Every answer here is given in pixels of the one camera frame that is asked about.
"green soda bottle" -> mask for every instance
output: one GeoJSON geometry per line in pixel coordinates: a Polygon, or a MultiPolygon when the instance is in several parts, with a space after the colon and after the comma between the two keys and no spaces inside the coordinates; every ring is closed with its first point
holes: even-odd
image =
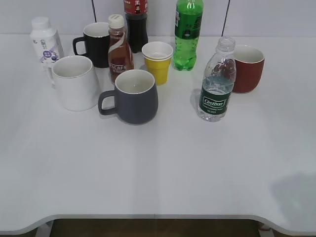
{"type": "Polygon", "coordinates": [[[190,71],[197,60],[197,45],[201,29],[203,0],[178,0],[176,12],[176,50],[174,67],[190,71]]]}

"table leg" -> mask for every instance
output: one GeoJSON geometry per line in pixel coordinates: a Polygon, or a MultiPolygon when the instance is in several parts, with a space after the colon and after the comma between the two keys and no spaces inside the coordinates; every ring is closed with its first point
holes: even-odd
{"type": "Polygon", "coordinates": [[[54,221],[49,221],[40,227],[38,227],[38,230],[36,231],[35,237],[49,237],[50,231],[53,226],[54,221]]]}
{"type": "Polygon", "coordinates": [[[258,222],[258,231],[260,237],[275,237],[273,230],[269,226],[260,222],[258,222]]]}

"yellow paper cup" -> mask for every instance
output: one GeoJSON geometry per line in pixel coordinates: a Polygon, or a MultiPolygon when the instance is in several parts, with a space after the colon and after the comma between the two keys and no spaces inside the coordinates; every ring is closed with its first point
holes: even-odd
{"type": "Polygon", "coordinates": [[[164,42],[150,42],[143,46],[142,53],[148,71],[155,76],[156,84],[165,84],[173,54],[171,45],[164,42]]]}
{"type": "Polygon", "coordinates": [[[154,75],[156,79],[156,85],[163,85],[168,80],[168,71],[171,58],[165,61],[153,61],[145,58],[145,63],[148,71],[154,75]]]}

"plastic bottle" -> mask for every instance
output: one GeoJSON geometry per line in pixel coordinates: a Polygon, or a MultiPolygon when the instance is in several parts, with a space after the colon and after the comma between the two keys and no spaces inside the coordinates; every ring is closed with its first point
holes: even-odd
{"type": "Polygon", "coordinates": [[[148,43],[147,5],[147,0],[124,1],[128,27],[127,40],[133,53],[141,52],[142,47],[148,43]]]}
{"type": "Polygon", "coordinates": [[[236,80],[234,49],[233,38],[221,37],[216,53],[205,68],[198,106],[198,114],[203,120],[217,122],[226,114],[236,80]]]}
{"type": "Polygon", "coordinates": [[[178,0],[176,11],[174,67],[190,71],[197,60],[197,45],[202,22],[203,0],[178,0]]]}
{"type": "Polygon", "coordinates": [[[109,67],[114,83],[119,74],[134,69],[133,54],[126,39],[126,29],[122,15],[109,17],[109,67]]]}
{"type": "Polygon", "coordinates": [[[33,30],[30,34],[35,52],[44,71],[53,63],[64,57],[63,48],[57,30],[51,27],[47,17],[37,17],[32,20],[33,30]]]}

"white wall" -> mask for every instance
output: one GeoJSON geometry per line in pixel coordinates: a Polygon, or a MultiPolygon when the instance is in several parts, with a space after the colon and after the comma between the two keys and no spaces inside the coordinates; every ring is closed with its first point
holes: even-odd
{"type": "MultiPolygon", "coordinates": [[[[148,35],[173,36],[177,0],[148,0],[148,35]]],[[[124,14],[123,0],[94,0],[98,21],[111,14],[124,14]]],[[[228,0],[204,0],[202,36],[222,34],[228,0]]]]}
{"type": "MultiPolygon", "coordinates": [[[[173,36],[177,0],[148,0],[148,35],[173,36]]],[[[124,14],[123,0],[94,0],[98,21],[124,14]]],[[[228,0],[204,0],[202,36],[220,36],[228,0]]],[[[231,0],[226,36],[314,36],[316,0],[231,0]]],[[[94,22],[91,0],[0,0],[0,34],[29,34],[47,16],[61,34],[81,35],[94,22]]]]}
{"type": "Polygon", "coordinates": [[[316,37],[316,0],[231,0],[224,35],[316,37]]]}
{"type": "MultiPolygon", "coordinates": [[[[148,0],[148,35],[174,35],[177,0],[148,0]]],[[[204,0],[201,35],[220,36],[228,0],[204,0]]],[[[98,21],[124,14],[123,0],[94,0],[98,21]]],[[[94,22],[91,0],[0,0],[0,34],[29,34],[31,20],[47,16],[60,34],[81,35],[94,22]]]]}
{"type": "Polygon", "coordinates": [[[29,34],[31,20],[47,16],[60,34],[82,34],[94,22],[91,0],[0,0],[0,34],[29,34]]]}

